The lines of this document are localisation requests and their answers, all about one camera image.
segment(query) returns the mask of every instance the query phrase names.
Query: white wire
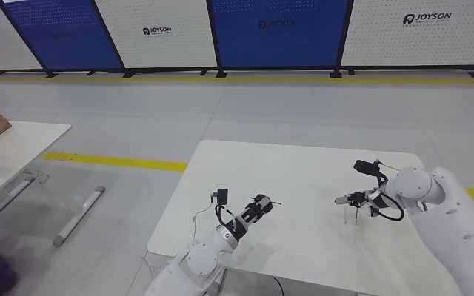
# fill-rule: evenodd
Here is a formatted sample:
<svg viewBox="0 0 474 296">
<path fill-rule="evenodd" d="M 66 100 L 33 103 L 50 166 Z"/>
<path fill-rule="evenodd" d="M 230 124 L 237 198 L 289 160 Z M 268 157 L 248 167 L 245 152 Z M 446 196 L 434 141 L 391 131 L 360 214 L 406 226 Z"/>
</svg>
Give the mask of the white wire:
<svg viewBox="0 0 474 296">
<path fill-rule="evenodd" d="M 395 171 L 399 171 L 399 172 L 400 172 L 400 169 L 396 169 L 395 167 L 387 166 L 386 164 L 381 164 L 381 165 L 384 166 L 384 167 L 388 167 L 389 169 L 394 169 Z"/>
<path fill-rule="evenodd" d="M 203 209 L 202 211 L 200 212 L 197 212 L 194 217 L 193 217 L 193 223 L 194 223 L 194 233 L 193 233 L 193 241 L 196 239 L 196 225 L 198 224 L 198 215 L 203 213 L 203 212 L 206 212 L 208 209 L 210 209 L 210 207 L 213 206 L 213 201 L 211 200 L 210 202 L 210 205 L 206 208 L 206 209 Z"/>
<path fill-rule="evenodd" d="M 227 208 L 227 206 L 224 207 L 225 211 L 232 216 L 233 220 L 233 229 L 236 230 L 236 216 Z"/>
</svg>

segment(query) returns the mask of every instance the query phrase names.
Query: white table top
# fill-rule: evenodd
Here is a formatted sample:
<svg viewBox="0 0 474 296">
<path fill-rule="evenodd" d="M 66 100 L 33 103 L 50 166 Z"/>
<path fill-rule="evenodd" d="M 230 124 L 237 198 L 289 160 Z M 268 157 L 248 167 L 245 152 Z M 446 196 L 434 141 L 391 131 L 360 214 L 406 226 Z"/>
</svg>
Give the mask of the white table top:
<svg viewBox="0 0 474 296">
<path fill-rule="evenodd" d="M 148 250 L 181 252 L 193 239 L 192 217 L 209 205 L 210 193 L 218 188 L 229 189 L 228 206 L 236 215 L 249 197 L 263 193 L 283 204 L 250 227 L 224 259 L 229 268 L 372 295 L 459 295 L 409 218 L 392 222 L 359 212 L 358 226 L 344 224 L 344 206 L 334 199 L 376 186 L 375 177 L 356 172 L 353 165 L 377 158 L 393 167 L 422 166 L 416 155 L 406 153 L 202 141 Z M 382 171 L 389 178 L 396 174 Z M 196 238 L 209 238 L 217 225 L 213 209 L 199 215 Z"/>
<path fill-rule="evenodd" d="M 69 124 L 11 121 L 0 135 L 0 189 L 63 136 Z"/>
</svg>

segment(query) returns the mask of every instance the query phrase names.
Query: black cable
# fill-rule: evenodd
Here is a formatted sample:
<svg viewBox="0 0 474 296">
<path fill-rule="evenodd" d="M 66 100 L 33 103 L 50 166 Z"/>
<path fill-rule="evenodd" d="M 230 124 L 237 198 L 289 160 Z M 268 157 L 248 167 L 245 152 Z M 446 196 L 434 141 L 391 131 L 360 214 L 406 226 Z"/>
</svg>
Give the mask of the black cable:
<svg viewBox="0 0 474 296">
<path fill-rule="evenodd" d="M 398 217 L 398 218 L 389 217 L 389 216 L 386 216 L 386 215 L 382 214 L 381 212 L 378 212 L 378 214 L 380 216 L 382 216 L 383 218 L 391 220 L 391 221 L 402 221 L 403 218 L 405 217 L 405 211 L 401 208 L 400 204 L 398 204 L 393 198 L 391 198 L 390 196 L 386 195 L 383 192 L 380 192 L 380 195 L 384 196 L 385 198 L 388 198 L 389 200 L 391 200 L 397 206 L 397 208 L 400 210 L 400 217 Z"/>
<path fill-rule="evenodd" d="M 221 208 L 222 208 L 222 206 L 217 205 L 217 206 L 214 208 L 214 212 L 216 212 L 217 220 L 219 220 L 219 223 L 220 223 L 222 226 L 225 226 L 225 223 L 223 222 L 223 220 L 222 220 L 222 218 L 221 218 Z"/>
<path fill-rule="evenodd" d="M 281 286 L 280 281 L 276 277 L 274 277 L 273 280 L 276 280 L 276 282 L 278 283 L 278 285 L 280 286 L 280 289 L 281 289 L 281 296 L 284 296 L 283 287 Z"/>
</svg>

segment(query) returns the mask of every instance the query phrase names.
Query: pegboard wall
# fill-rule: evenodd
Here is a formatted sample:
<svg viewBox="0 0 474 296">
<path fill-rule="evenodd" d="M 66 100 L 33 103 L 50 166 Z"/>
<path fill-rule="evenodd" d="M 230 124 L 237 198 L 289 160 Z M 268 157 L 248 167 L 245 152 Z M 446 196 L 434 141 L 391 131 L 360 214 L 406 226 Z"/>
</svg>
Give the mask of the pegboard wall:
<svg viewBox="0 0 474 296">
<path fill-rule="evenodd" d="M 336 65 L 347 0 L 212 0 L 224 67 Z"/>
<path fill-rule="evenodd" d="M 46 68 L 121 68 L 90 0 L 15 1 L 5 7 Z"/>
<path fill-rule="evenodd" d="M 474 0 L 355 0 L 342 66 L 474 64 Z"/>
<path fill-rule="evenodd" d="M 0 70 L 41 69 L 28 46 L 0 10 Z"/>
<path fill-rule="evenodd" d="M 96 0 L 127 68 L 215 67 L 206 0 Z"/>
</svg>

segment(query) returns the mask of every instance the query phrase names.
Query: black panel base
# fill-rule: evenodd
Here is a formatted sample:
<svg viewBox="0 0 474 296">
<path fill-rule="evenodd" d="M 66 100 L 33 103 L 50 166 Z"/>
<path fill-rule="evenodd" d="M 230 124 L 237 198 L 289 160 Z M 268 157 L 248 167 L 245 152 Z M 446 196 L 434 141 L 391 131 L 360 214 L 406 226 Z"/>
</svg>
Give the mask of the black panel base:
<svg viewBox="0 0 474 296">
<path fill-rule="evenodd" d="M 53 78 L 58 74 L 52 73 L 52 72 L 46 72 L 47 76 L 45 78 Z"/>
<path fill-rule="evenodd" d="M 339 71 L 334 71 L 329 73 L 329 77 L 331 78 L 342 78 L 342 74 Z"/>
<path fill-rule="evenodd" d="M 134 76 L 135 73 L 132 73 L 132 72 L 125 72 L 125 75 L 123 78 L 131 78 L 132 76 Z"/>
<path fill-rule="evenodd" d="M 217 75 L 216 75 L 216 78 L 226 78 L 227 77 L 227 73 L 222 71 L 222 70 L 219 70 L 217 72 Z"/>
</svg>

